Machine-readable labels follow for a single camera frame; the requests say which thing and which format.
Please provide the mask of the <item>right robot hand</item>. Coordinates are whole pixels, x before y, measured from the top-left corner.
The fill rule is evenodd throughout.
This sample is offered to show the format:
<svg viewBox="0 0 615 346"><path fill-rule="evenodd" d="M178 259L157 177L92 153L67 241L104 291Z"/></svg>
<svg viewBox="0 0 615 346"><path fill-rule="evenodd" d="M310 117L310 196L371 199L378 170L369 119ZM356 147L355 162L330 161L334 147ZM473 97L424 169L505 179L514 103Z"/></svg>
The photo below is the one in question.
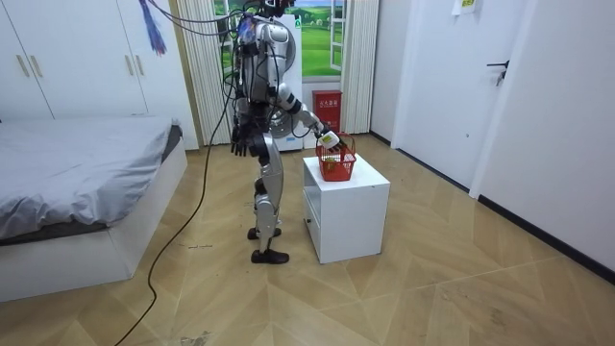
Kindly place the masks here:
<svg viewBox="0 0 615 346"><path fill-rule="evenodd" d="M340 136L332 130L323 131L318 134L317 142L327 151L331 153L340 152L347 148L347 144Z"/></svg>

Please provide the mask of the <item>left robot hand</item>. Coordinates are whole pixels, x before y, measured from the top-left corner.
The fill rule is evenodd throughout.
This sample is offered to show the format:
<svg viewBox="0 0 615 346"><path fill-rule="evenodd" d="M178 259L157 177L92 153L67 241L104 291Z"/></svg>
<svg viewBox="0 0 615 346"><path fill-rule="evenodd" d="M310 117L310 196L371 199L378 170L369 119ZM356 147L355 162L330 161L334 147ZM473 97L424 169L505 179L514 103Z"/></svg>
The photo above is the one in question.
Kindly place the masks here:
<svg viewBox="0 0 615 346"><path fill-rule="evenodd" d="M236 123L232 130L231 151L240 157L246 157L252 145L252 125L250 123Z"/></svg>

